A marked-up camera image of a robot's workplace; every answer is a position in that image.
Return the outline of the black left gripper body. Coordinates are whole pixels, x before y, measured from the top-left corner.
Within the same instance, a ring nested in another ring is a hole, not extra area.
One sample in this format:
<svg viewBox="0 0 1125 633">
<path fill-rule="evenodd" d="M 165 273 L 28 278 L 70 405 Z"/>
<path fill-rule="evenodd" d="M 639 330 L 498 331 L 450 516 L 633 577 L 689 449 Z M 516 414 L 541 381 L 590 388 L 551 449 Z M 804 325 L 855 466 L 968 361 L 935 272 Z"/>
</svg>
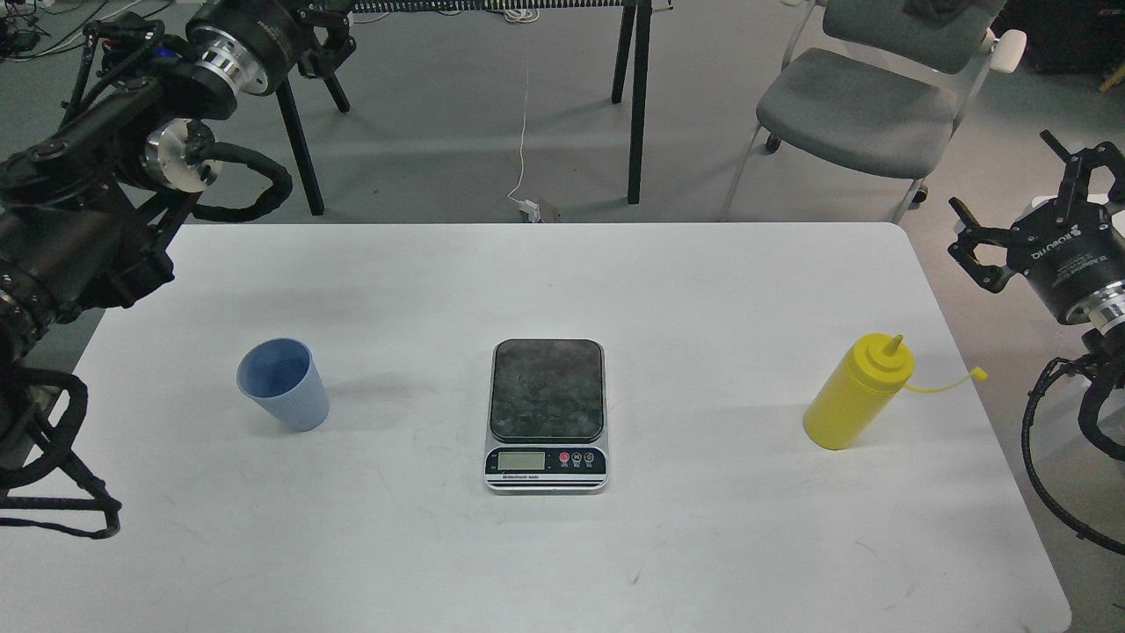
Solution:
<svg viewBox="0 0 1125 633">
<path fill-rule="evenodd" d="M 200 66 L 234 93 L 273 94 L 297 67 L 330 82 L 330 51 L 315 31 L 330 33 L 327 4 L 317 1 L 206 1 L 186 22 L 200 48 Z"/>
</svg>

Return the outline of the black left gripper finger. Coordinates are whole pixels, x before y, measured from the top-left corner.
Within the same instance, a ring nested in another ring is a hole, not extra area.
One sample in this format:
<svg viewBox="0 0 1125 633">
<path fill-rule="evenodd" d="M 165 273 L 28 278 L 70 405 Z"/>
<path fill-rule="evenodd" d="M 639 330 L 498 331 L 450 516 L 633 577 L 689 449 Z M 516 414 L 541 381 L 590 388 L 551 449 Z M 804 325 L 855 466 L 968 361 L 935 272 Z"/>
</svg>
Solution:
<svg viewBox="0 0 1125 633">
<path fill-rule="evenodd" d="M 356 52 L 350 11 L 297 11 L 302 52 L 297 67 L 302 76 L 333 76 Z"/>
</svg>

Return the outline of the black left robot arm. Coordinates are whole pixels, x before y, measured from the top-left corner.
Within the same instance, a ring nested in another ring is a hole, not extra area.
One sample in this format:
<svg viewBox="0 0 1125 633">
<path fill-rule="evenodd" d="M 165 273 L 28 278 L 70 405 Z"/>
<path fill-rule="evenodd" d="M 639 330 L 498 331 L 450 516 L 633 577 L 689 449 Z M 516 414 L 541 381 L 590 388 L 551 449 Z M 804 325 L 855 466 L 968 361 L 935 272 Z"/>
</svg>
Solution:
<svg viewBox="0 0 1125 633">
<path fill-rule="evenodd" d="M 132 12 L 84 25 L 58 128 L 3 163 L 6 528 L 33 528 L 25 512 L 94 512 L 100 530 L 46 530 L 92 540 L 120 531 L 120 501 L 73 447 L 87 385 L 25 358 L 52 325 L 128 308 L 169 283 L 166 248 L 186 220 L 253 221 L 285 204 L 288 170 L 209 127 L 236 112 L 240 94 L 277 97 L 310 211 L 324 211 L 289 76 L 324 81 L 348 111 L 335 72 L 356 51 L 353 7 L 206 1 L 184 37 Z"/>
</svg>

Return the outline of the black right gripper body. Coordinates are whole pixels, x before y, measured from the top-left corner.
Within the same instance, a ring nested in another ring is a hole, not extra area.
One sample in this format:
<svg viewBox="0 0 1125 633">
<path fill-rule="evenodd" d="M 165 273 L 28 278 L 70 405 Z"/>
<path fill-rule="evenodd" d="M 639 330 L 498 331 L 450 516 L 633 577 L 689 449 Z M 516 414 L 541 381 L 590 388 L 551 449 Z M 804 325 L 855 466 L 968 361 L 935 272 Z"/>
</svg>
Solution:
<svg viewBox="0 0 1125 633">
<path fill-rule="evenodd" d="M 1069 211 L 1060 200 L 1034 200 L 1018 219 L 1028 245 L 1018 272 L 1059 324 L 1122 326 L 1120 211 L 1109 200 L 1076 200 Z"/>
</svg>

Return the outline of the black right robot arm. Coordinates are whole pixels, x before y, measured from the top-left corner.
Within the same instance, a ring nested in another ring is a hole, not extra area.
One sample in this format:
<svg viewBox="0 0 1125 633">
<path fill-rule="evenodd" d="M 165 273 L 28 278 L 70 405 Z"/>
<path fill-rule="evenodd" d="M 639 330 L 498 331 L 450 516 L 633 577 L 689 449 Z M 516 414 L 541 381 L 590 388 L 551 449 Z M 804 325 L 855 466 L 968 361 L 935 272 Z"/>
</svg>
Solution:
<svg viewBox="0 0 1125 633">
<path fill-rule="evenodd" d="M 968 205 L 952 198 L 960 224 L 948 253 L 986 291 L 999 293 L 1012 275 L 1023 275 L 1056 322 L 1090 325 L 1082 337 L 1084 356 L 1053 358 L 1030 388 L 1020 452 L 1029 482 L 1046 509 L 1073 530 L 1077 539 L 1120 554 L 1120 541 L 1084 524 L 1051 496 L 1033 464 L 1030 429 L 1040 401 L 1058 378 L 1083 376 L 1089 385 L 1077 414 L 1078 427 L 1105 455 L 1115 461 L 1124 456 L 1120 442 L 1100 428 L 1102 404 L 1120 391 L 1124 376 L 1124 241 L 1112 221 L 1122 211 L 1124 161 L 1112 142 L 1069 152 L 1051 132 L 1041 132 L 1041 138 L 1063 161 L 1056 196 L 1008 228 L 984 227 Z"/>
</svg>

